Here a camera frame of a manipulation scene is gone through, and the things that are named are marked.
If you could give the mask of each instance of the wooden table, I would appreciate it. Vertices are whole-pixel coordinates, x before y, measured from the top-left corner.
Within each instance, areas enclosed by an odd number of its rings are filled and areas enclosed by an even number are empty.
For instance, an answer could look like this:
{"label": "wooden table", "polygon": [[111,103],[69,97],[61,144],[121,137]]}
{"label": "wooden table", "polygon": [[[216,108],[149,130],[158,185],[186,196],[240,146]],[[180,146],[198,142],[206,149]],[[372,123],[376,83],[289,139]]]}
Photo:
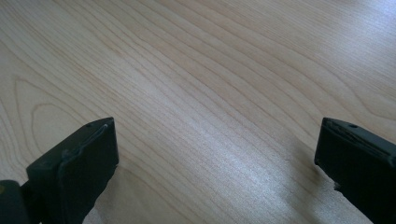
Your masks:
{"label": "wooden table", "polygon": [[0,2],[0,179],[114,117],[85,223],[369,223],[313,164],[321,119],[396,142],[396,3]]}

